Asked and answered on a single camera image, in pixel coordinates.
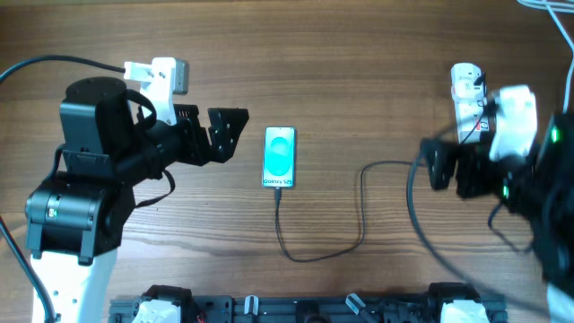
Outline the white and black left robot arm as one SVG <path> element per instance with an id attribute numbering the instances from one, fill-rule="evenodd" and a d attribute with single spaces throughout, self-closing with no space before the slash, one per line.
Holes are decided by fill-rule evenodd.
<path id="1" fill-rule="evenodd" d="M 97 322 L 123 228 L 140 207 L 135 186 L 165 179 L 169 166 L 224 163 L 248 122 L 246 109 L 180 104 L 174 124 L 113 77 L 69 85 L 60 106 L 64 142 L 52 170 L 30 194 L 27 247 L 37 278 L 33 320 Z"/>

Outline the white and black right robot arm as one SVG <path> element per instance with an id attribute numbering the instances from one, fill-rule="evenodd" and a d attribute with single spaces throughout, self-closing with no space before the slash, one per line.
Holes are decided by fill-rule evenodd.
<path id="1" fill-rule="evenodd" d="M 551 118 L 544 141 L 531 144 L 524 156 L 511 153 L 491 160 L 493 140 L 456 144 L 439 137 L 421 141 L 434 190 L 457 182 L 463 198 L 495 195 L 500 205 L 530 225 L 530 249 L 537 256 L 548 284 L 547 313 L 563 322 L 573 320 L 573 117 Z"/>

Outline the blue Samsung Galaxy smartphone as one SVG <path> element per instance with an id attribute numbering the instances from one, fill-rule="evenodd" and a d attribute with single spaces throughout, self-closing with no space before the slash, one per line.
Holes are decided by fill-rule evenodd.
<path id="1" fill-rule="evenodd" d="M 292 188 L 295 185 L 296 130 L 294 127 L 265 129 L 262 186 Z"/>

